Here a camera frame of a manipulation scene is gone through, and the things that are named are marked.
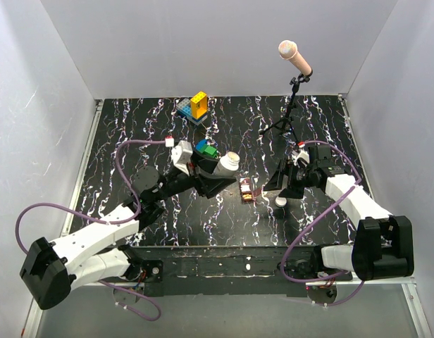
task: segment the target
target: yellow toy block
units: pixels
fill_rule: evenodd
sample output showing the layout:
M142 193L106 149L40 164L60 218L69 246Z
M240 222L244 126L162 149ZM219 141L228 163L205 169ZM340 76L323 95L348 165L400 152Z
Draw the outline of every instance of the yellow toy block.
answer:
M191 98L190 108L192 109L192 117L195 120L201 118L208 111L208 96L206 93L199 92Z

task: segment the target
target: white bottle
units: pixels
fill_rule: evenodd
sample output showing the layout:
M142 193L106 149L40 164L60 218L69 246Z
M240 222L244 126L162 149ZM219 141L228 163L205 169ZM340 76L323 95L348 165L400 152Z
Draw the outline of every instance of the white bottle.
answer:
M229 151L220 159L217 163L216 168L214 169L214 175L220 176L234 176L237 170L239 169L239 161L240 157L236 153Z

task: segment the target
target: cylindrical object on tripod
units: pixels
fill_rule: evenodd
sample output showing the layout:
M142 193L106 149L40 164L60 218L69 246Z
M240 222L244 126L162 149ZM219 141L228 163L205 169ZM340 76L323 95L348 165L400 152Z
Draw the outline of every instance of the cylindrical object on tripod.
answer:
M291 62L292 65L297 67L303 75L310 75L313 70L311 66L304 60L303 56L299 53L297 44L295 42L285 40L278 46L280 55L285 60Z
M214 169L214 175L220 176L234 176L239 169L240 157L236 153L229 151L220 159L217 163L216 169Z

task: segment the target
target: white wall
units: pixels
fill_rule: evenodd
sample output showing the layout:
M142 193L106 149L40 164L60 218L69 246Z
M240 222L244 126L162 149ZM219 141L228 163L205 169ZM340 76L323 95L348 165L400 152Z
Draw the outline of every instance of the white wall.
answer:
M289 94L278 55L314 69L302 94L348 92L397 0L42 0L93 96Z
M434 336L434 0L399 0L348 96L377 200L414 226L418 294Z
M19 337L30 293L14 225L29 204L68 204L94 100L39 0L0 0L0 337ZM65 214L31 211L26 246L58 237Z

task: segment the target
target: beige cylinder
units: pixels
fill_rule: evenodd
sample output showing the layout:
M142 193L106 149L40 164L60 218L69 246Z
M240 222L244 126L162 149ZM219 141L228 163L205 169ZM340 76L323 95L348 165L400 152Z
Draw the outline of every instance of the beige cylinder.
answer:
M313 71L309 64L304 60L303 56L299 53L295 42L289 40L281 42L280 46L278 46L278 51L282 58L289 60L303 75L309 75Z

